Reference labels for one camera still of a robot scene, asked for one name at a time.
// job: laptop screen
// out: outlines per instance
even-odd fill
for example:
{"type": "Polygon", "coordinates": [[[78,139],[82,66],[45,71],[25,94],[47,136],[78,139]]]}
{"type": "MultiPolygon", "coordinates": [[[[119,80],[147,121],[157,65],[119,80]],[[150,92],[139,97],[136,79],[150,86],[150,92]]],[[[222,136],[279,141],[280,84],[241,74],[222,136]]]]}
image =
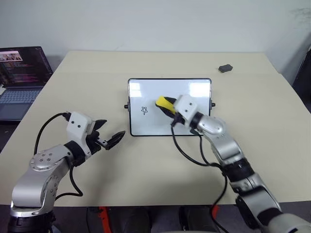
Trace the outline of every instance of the laptop screen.
{"type": "Polygon", "coordinates": [[[41,47],[0,49],[0,81],[5,87],[44,86],[52,74],[41,47]]]}

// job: black eraser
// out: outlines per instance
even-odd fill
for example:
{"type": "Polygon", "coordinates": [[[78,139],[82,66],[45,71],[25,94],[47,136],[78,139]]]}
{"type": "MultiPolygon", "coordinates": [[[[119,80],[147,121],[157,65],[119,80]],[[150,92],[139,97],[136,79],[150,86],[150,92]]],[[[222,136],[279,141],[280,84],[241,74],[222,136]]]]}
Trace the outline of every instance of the black eraser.
{"type": "Polygon", "coordinates": [[[224,66],[220,66],[220,67],[218,68],[218,70],[219,70],[220,72],[222,72],[222,73],[225,73],[225,72],[231,71],[232,68],[233,68],[233,66],[227,64],[227,65],[224,65],[224,66]]]}

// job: robotic arm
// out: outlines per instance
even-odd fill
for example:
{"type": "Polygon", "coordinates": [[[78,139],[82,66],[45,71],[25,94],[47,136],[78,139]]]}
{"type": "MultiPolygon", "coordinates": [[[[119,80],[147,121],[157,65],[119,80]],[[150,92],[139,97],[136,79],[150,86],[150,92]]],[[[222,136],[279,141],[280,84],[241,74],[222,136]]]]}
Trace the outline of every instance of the robotic arm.
{"type": "Polygon", "coordinates": [[[90,117],[73,112],[63,113],[69,122],[69,142],[36,153],[26,173],[18,180],[12,193],[10,233],[47,233],[55,220],[52,209],[57,187],[61,179],[74,166],[79,166],[101,147],[114,147],[125,131],[112,136],[108,141],[99,138],[97,130],[106,120],[92,120],[90,117]]]}
{"type": "Polygon", "coordinates": [[[223,120],[198,112],[191,96],[182,95],[176,101],[165,99],[167,101],[160,97],[156,105],[170,117],[173,113],[172,126],[182,123],[202,133],[210,142],[223,173],[238,194],[236,204],[248,227],[260,229],[263,233],[311,232],[310,223],[282,213],[276,198],[252,169],[238,143],[228,134],[223,120]]]}

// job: drawing on whiteboard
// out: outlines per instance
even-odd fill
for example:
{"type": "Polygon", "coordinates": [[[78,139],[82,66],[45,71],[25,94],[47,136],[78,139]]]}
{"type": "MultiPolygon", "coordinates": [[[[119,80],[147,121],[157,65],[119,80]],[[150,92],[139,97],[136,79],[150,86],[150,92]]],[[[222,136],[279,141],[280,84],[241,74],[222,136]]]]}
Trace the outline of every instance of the drawing on whiteboard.
{"type": "Polygon", "coordinates": [[[144,115],[148,112],[147,111],[147,107],[141,107],[141,112],[143,112],[144,113],[144,115]]]}

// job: beige tabletop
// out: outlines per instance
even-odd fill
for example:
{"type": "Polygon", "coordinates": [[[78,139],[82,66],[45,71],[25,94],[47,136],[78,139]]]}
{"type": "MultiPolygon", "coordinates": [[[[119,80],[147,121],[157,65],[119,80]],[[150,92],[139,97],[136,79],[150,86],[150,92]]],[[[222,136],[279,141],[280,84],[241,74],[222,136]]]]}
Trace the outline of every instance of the beige tabletop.
{"type": "MultiPolygon", "coordinates": [[[[311,117],[298,95],[261,53],[152,53],[72,51],[61,63],[0,155],[0,204],[9,204],[27,170],[35,139],[52,115],[80,111],[107,119],[101,138],[126,130],[109,151],[101,150],[74,170],[84,196],[63,197],[60,206],[211,204],[221,192],[219,170],[186,160],[169,136],[132,137],[127,103],[129,78],[211,78],[212,115],[226,121],[253,169],[278,201],[311,199],[311,117]],[[220,73],[220,65],[233,70],[220,73]]],[[[57,118],[42,134],[39,150],[65,144],[67,122],[57,118]]],[[[199,158],[197,137],[178,137],[199,158]]],[[[207,140],[206,157],[215,161],[207,140]]],[[[68,175],[58,194],[73,191],[68,175]]],[[[229,188],[221,203],[234,203],[229,188]]]]}

